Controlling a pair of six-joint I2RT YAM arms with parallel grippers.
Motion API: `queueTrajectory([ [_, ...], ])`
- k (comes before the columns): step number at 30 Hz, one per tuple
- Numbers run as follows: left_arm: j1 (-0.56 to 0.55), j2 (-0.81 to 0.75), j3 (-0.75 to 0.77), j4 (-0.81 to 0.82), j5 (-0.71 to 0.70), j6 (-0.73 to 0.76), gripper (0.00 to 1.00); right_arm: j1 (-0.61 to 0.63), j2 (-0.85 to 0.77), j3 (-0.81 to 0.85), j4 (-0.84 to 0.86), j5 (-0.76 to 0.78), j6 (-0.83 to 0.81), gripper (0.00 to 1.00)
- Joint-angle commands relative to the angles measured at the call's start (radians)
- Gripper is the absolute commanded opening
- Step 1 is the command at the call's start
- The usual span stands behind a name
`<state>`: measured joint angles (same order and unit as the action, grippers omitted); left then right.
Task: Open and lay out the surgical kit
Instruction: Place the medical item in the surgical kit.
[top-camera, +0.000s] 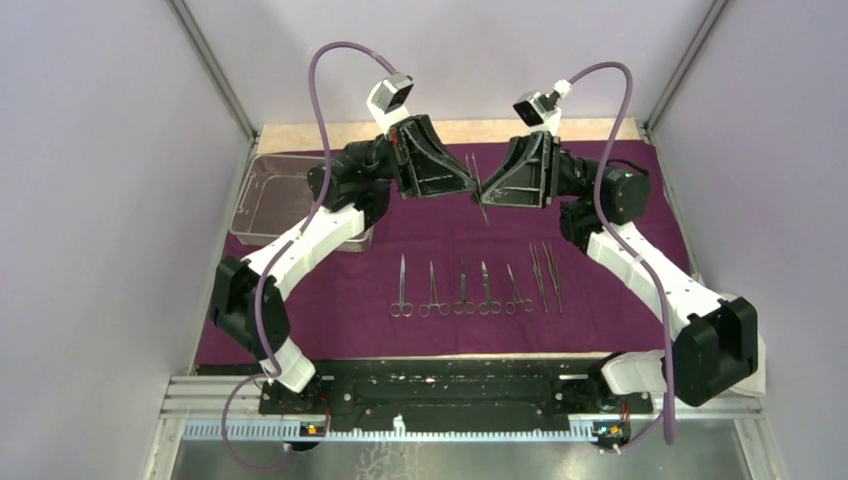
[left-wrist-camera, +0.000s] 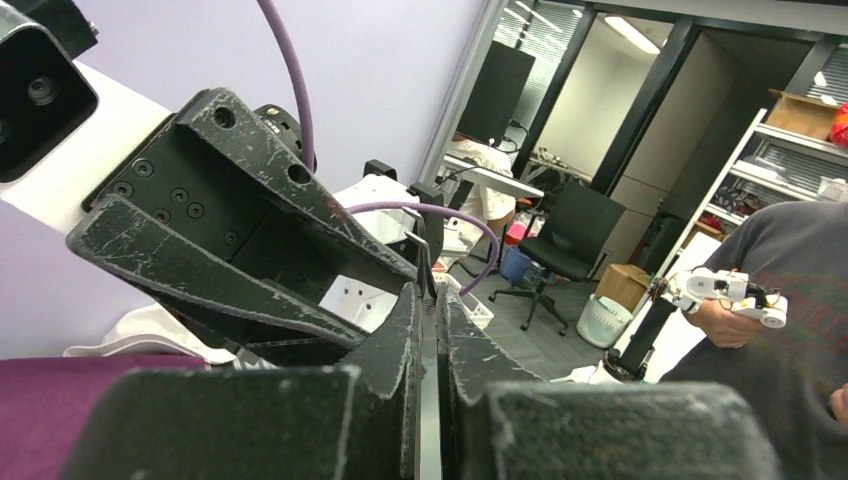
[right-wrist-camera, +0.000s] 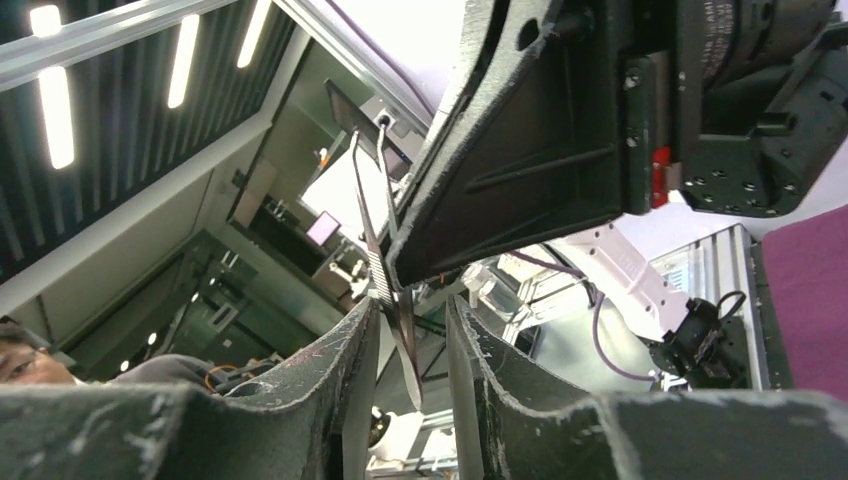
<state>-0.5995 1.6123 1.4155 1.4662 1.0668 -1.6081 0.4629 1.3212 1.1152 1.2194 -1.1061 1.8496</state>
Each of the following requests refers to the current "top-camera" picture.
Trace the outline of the short metal tweezers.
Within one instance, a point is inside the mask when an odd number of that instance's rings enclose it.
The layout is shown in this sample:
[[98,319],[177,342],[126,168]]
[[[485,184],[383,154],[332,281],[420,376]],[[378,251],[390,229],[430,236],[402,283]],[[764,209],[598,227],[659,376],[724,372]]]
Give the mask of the short metal tweezers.
[[479,172],[479,167],[478,167],[478,163],[477,163],[477,160],[476,160],[475,153],[474,152],[468,153],[465,156],[465,160],[466,160],[469,172],[473,176],[474,183],[475,183],[475,190],[474,190],[474,193],[473,193],[473,199],[474,199],[475,203],[479,206],[479,208],[482,212],[484,224],[486,226],[489,226],[490,220],[489,220],[489,217],[488,217],[487,209],[486,209],[486,206],[484,205],[484,203],[482,201],[482,189],[481,189],[481,187],[483,185],[483,182],[482,182],[482,178],[481,178],[481,175],[480,175],[480,172]]

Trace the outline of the metal spatula handle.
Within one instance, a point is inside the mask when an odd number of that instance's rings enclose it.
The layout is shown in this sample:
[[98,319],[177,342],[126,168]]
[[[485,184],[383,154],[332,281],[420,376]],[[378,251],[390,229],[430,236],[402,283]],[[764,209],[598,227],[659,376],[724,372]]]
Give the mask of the metal spatula handle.
[[548,306],[547,306],[547,300],[546,300],[545,285],[544,285],[544,280],[543,280],[543,277],[542,277],[542,268],[541,268],[541,263],[540,263],[540,260],[539,260],[536,245],[533,244],[533,243],[530,243],[529,244],[529,251],[530,251],[531,260],[532,260],[534,277],[535,277],[537,289],[539,291],[539,295],[540,295],[540,299],[541,299],[541,305],[542,305],[543,311],[547,312]]

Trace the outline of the long metal tweezers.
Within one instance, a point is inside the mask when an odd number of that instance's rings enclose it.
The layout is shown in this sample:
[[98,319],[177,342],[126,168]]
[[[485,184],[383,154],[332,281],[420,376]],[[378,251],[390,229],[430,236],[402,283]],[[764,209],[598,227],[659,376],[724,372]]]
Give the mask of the long metal tweezers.
[[552,286],[554,288],[554,295],[557,303],[558,312],[562,314],[564,312],[563,303],[562,303],[562,293],[561,293],[561,284],[560,284],[560,276],[558,273],[556,258],[554,255],[553,248],[549,242],[542,243],[543,252],[547,261],[549,274],[551,277]]

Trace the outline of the maroon wrap cloth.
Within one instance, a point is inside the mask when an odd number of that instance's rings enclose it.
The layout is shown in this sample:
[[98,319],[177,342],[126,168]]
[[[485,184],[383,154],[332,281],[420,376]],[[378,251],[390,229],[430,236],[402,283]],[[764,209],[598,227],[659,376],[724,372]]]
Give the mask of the maroon wrap cloth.
[[[566,242],[559,209],[480,208],[464,194],[432,199],[393,196],[361,252],[335,252],[302,280],[286,303],[291,333],[313,360],[463,353],[583,353],[652,350],[662,344],[653,313],[609,271]],[[542,243],[549,242],[560,276],[558,312]],[[537,289],[529,244],[536,245],[548,311]],[[406,260],[406,299],[428,300],[432,261],[439,300],[459,299],[463,261],[471,301],[484,299],[481,262],[496,301],[513,298],[506,265],[532,312],[514,315],[432,313],[394,318],[399,264]]]

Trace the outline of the small curved hemostat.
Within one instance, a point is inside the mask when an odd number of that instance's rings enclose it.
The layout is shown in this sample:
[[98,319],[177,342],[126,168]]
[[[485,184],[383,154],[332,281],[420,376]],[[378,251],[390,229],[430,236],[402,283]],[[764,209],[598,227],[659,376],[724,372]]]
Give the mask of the small curved hemostat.
[[510,264],[506,265],[506,269],[513,292],[512,300],[504,304],[506,313],[508,315],[514,315],[520,309],[524,312],[532,312],[534,310],[533,301],[529,298],[525,298],[521,294],[517,279]]

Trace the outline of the surgical scissors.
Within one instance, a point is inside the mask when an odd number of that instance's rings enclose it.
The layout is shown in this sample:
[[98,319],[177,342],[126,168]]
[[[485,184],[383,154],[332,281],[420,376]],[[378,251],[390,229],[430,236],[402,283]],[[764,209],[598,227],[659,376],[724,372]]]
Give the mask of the surgical scissors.
[[481,262],[482,285],[484,291],[484,300],[478,304],[478,312],[481,315],[498,314],[503,307],[499,301],[493,297],[492,284],[489,275],[489,270],[485,261]]

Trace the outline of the surgical clamp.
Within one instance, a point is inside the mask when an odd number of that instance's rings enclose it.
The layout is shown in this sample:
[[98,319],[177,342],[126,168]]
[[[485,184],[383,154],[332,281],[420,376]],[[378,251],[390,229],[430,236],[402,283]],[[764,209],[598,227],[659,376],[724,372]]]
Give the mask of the surgical clamp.
[[430,316],[432,312],[437,312],[442,316],[447,316],[450,313],[450,306],[439,300],[435,268],[432,261],[429,262],[428,300],[419,306],[418,312],[422,318]]

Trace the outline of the small metal scissors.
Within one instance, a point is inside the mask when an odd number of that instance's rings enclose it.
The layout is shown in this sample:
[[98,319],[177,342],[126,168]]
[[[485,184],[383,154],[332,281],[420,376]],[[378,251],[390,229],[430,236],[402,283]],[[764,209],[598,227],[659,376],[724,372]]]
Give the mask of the small metal scissors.
[[460,262],[459,270],[459,300],[453,304],[452,311],[457,315],[470,315],[476,312],[476,305],[468,297],[467,275],[463,261]]

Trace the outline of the surgical forceps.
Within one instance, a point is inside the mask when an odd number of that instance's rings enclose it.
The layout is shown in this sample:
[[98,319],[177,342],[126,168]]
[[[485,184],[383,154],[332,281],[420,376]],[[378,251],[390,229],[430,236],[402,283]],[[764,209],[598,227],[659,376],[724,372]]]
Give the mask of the surgical forceps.
[[394,318],[409,318],[414,313],[414,306],[406,299],[406,260],[401,255],[399,264],[398,298],[389,306],[389,313]]

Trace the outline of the metal mesh instrument tray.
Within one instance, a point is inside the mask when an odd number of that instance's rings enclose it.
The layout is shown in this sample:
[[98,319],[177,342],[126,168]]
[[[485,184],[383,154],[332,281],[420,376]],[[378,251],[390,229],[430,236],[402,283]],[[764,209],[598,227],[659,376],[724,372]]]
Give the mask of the metal mesh instrument tray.
[[323,162],[317,152],[256,154],[248,162],[229,232],[242,244],[263,247],[309,213],[308,171]]

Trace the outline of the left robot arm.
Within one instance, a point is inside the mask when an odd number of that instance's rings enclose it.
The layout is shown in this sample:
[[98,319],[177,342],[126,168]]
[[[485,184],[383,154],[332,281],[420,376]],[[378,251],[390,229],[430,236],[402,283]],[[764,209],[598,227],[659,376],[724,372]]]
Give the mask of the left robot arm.
[[374,226],[390,194],[432,198],[473,192],[479,183],[452,155],[426,114],[396,122],[371,140],[347,144],[309,170],[316,209],[271,244],[215,271],[211,321],[241,345],[297,413],[319,404],[316,369],[291,337],[285,301],[294,287],[343,243]]

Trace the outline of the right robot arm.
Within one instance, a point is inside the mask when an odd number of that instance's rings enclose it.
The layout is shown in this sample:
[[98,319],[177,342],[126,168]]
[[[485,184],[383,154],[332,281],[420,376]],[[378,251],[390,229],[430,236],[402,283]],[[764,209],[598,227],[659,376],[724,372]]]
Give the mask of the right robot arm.
[[638,230],[651,193],[648,171],[604,155],[586,159],[558,137],[509,142],[505,161],[475,193],[485,206],[542,208],[560,197],[565,240],[611,272],[663,325],[658,350],[618,354],[586,385],[589,404],[612,412],[627,394],[663,393],[693,407],[731,391],[766,392],[758,314],[743,297],[716,293],[685,273]]

